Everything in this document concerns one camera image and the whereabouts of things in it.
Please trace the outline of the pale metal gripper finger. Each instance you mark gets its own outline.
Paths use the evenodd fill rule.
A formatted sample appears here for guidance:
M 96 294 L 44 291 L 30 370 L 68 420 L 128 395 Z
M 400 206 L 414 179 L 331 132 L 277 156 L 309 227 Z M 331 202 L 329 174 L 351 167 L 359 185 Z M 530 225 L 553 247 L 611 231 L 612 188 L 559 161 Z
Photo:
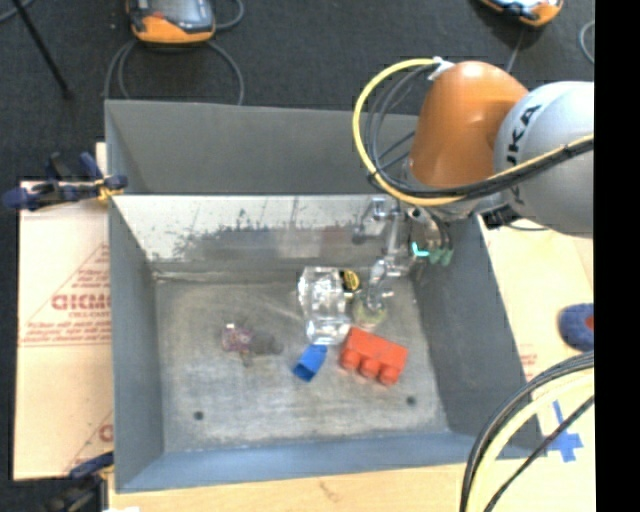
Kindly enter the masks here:
M 369 309 L 380 309 L 381 282 L 383 280 L 383 260 L 377 259 L 369 269 L 364 303 Z
M 379 281 L 377 285 L 377 302 L 382 303 L 385 298 L 393 295 L 393 283 L 400 277 L 400 270 L 389 262 L 381 263 Z

